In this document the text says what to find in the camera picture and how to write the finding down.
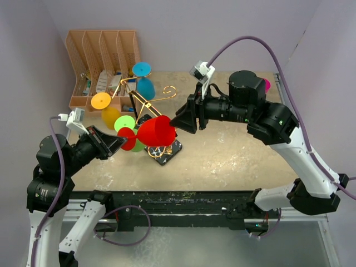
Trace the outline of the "green plastic wine glass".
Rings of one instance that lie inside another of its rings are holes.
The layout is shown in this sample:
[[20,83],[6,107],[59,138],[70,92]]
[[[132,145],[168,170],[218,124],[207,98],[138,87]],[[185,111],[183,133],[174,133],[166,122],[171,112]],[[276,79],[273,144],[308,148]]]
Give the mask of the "green plastic wine glass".
[[114,129],[117,136],[127,138],[127,141],[122,145],[122,149],[131,152],[140,152],[145,148],[145,145],[135,138],[137,129],[135,128],[135,120],[129,115],[119,117],[114,123]]

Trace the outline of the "yellow plastic wine glass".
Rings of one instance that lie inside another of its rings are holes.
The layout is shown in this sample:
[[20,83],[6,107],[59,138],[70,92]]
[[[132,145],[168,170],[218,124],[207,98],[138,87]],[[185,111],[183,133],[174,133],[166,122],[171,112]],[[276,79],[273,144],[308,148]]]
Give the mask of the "yellow plastic wine glass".
[[109,130],[115,129],[115,122],[121,116],[120,111],[111,106],[111,96],[106,92],[100,92],[91,99],[91,106],[101,111],[101,118]]

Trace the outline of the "red plastic wine glass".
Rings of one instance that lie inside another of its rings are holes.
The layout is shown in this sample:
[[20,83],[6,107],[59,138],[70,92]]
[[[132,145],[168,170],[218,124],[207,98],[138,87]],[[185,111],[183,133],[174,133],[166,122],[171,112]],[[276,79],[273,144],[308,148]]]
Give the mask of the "red plastic wine glass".
[[170,125],[171,119],[165,115],[155,117],[144,122],[135,138],[144,145],[149,146],[170,146],[176,139],[176,131]]

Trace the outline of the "blue plastic wine glass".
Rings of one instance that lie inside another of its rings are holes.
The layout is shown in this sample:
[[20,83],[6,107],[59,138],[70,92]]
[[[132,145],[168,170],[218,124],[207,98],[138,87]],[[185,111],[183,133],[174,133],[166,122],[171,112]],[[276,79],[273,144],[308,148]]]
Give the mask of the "blue plastic wine glass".
[[148,78],[151,73],[151,65],[146,62],[140,62],[133,66],[133,74],[138,77],[136,91],[146,100],[152,100],[155,97],[155,88],[152,81]]

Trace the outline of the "pink plastic wine glass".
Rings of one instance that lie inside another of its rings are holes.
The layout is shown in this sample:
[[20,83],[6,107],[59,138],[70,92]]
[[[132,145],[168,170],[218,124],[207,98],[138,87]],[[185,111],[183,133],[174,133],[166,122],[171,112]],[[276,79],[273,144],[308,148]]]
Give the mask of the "pink plastic wine glass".
[[269,90],[271,89],[271,83],[266,78],[263,78],[263,80],[265,81],[265,93],[267,94],[269,92]]

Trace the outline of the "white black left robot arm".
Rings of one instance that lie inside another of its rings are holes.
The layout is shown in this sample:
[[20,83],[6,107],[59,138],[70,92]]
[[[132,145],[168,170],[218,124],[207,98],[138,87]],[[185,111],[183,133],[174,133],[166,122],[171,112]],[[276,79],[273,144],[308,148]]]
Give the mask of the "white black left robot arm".
[[94,159],[107,160],[127,141],[95,126],[87,127],[74,145],[55,133],[41,141],[38,165],[27,187],[31,226],[28,266],[78,266],[79,252],[97,222],[112,216],[115,208],[111,193],[92,191],[79,219],[62,239],[62,222],[75,187],[72,176]]

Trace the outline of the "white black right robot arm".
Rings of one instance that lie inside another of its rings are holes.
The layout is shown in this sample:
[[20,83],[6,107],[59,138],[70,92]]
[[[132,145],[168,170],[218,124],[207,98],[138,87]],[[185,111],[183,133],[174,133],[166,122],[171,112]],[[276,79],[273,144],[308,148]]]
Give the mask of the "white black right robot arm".
[[347,186],[348,176],[331,170],[307,148],[300,122],[286,105],[266,100],[265,85],[263,78],[246,70],[230,75],[229,93],[220,97],[211,94],[215,84],[197,83],[170,124],[195,134],[210,120],[245,123],[250,135],[289,164],[298,178],[285,186],[254,190],[247,205],[252,217],[283,207],[306,215],[335,212],[340,204],[337,191]]

